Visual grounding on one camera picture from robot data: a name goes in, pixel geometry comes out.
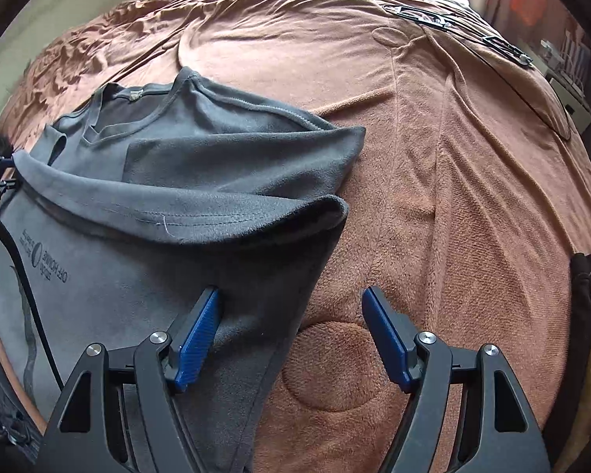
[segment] gray t-shirt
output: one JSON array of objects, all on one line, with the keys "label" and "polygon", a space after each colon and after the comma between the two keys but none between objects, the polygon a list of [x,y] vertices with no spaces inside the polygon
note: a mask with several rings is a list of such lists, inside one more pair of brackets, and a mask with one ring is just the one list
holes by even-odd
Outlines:
[{"label": "gray t-shirt", "polygon": [[[137,345],[217,286],[221,326],[176,399],[208,469],[241,471],[344,227],[348,206],[334,193],[364,135],[188,68],[167,86],[108,84],[46,126],[30,155],[14,155],[22,186],[0,218],[63,378],[88,344]],[[31,364],[25,314],[0,245],[0,336],[49,417],[59,393],[46,358]]]}]

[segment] fleece blanket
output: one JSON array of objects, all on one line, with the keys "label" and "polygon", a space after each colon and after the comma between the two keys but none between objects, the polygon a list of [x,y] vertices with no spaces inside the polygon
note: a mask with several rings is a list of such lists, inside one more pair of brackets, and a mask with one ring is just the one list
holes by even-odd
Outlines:
[{"label": "fleece blanket", "polygon": [[[591,252],[591,164],[580,137],[538,71],[394,17],[389,3],[447,5],[125,2],[44,50],[0,118],[0,133],[30,149],[45,123],[101,84],[167,83],[187,65],[338,126],[366,126],[339,191],[350,205],[344,233],[256,432],[259,472],[379,467],[407,398],[361,315],[370,284],[452,346],[498,344],[541,426],[563,375],[569,258]],[[21,375],[11,369],[16,385]],[[448,463],[459,395],[452,390],[434,471]],[[36,417],[43,426],[49,415]]]}]

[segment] bed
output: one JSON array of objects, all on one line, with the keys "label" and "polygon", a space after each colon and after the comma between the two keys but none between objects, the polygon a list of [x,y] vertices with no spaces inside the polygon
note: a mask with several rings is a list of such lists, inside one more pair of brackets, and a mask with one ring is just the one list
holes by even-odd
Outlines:
[{"label": "bed", "polygon": [[[191,66],[366,127],[338,193],[350,205],[344,232],[246,428],[253,460],[244,447],[227,464],[208,452],[216,471],[377,470],[407,398],[361,315],[372,284],[450,345],[499,344],[541,427],[552,410],[569,344],[569,260],[591,253],[587,154],[538,71],[389,6],[453,12],[498,36],[465,0],[128,0],[52,42],[1,114],[0,133],[30,150],[44,124],[99,86],[169,83]],[[20,302],[8,298],[0,293],[1,360],[21,382]],[[27,409],[42,429],[57,394],[48,372],[37,375],[38,406]],[[448,463],[459,396],[450,395],[435,471]]]}]

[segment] shirt tag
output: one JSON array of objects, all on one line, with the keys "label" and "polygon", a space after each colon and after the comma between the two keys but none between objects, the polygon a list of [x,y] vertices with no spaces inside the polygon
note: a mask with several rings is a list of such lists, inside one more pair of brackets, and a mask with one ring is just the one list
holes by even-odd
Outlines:
[{"label": "shirt tag", "polygon": [[130,91],[129,92],[129,101],[135,101],[142,96],[144,89],[140,89],[139,91]]}]

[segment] metal screw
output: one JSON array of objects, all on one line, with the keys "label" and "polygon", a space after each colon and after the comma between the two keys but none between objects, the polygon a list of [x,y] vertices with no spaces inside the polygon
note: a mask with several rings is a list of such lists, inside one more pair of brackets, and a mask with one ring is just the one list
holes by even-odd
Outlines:
[{"label": "metal screw", "polygon": [[163,330],[156,330],[155,333],[149,336],[149,341],[157,345],[158,343],[164,343],[167,338],[168,335]]},{"label": "metal screw", "polygon": [[484,345],[484,352],[489,356],[496,356],[499,353],[499,349],[492,343],[489,343],[488,345]]},{"label": "metal screw", "polygon": [[421,332],[418,334],[418,339],[427,345],[435,343],[436,337],[433,332],[429,332],[428,330]]},{"label": "metal screw", "polygon": [[101,353],[102,347],[98,343],[92,343],[85,349],[85,353],[90,357],[98,356]]}]

